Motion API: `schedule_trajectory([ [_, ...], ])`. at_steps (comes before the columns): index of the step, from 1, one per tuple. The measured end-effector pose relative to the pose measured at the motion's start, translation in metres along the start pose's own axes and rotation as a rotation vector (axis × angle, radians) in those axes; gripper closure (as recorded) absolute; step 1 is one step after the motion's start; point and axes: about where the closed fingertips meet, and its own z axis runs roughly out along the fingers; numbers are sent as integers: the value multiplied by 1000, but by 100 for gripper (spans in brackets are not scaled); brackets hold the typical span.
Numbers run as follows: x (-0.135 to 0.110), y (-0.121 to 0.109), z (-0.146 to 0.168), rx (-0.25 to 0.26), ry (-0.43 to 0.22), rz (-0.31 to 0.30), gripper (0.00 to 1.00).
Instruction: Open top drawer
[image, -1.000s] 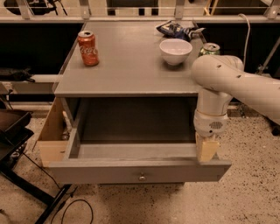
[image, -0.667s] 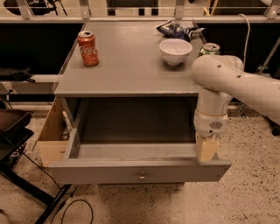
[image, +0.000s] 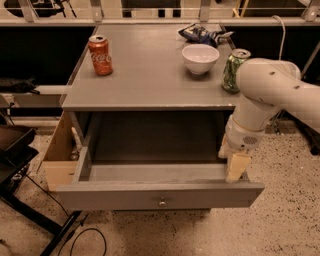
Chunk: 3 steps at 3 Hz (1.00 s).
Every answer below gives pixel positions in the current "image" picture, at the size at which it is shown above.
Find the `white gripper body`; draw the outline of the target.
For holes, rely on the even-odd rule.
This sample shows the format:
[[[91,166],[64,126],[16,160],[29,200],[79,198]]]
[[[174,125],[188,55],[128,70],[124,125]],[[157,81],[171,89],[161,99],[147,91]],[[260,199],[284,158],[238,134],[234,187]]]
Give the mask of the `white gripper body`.
[[[223,153],[231,154],[254,149],[261,142],[264,131],[250,131],[229,117],[223,137]]]

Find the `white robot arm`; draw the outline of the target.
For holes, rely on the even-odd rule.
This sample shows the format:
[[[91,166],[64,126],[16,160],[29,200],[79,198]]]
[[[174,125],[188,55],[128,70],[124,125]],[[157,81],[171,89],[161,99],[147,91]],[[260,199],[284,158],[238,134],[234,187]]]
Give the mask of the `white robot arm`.
[[[227,160],[226,181],[239,180],[269,120],[285,110],[320,132],[320,87],[301,80],[299,68],[282,60],[253,58],[236,73],[241,95],[225,127],[218,156]]]

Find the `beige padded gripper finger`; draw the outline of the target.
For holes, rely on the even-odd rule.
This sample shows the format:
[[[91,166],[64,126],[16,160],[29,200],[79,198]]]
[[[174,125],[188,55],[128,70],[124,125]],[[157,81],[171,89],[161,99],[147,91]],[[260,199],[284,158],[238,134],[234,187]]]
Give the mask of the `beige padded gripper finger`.
[[[251,157],[245,152],[232,153],[227,159],[226,181],[237,182],[246,171],[251,162]]]
[[[227,159],[230,154],[231,154],[231,148],[228,143],[227,137],[223,136],[221,147],[218,152],[218,157],[221,159]]]

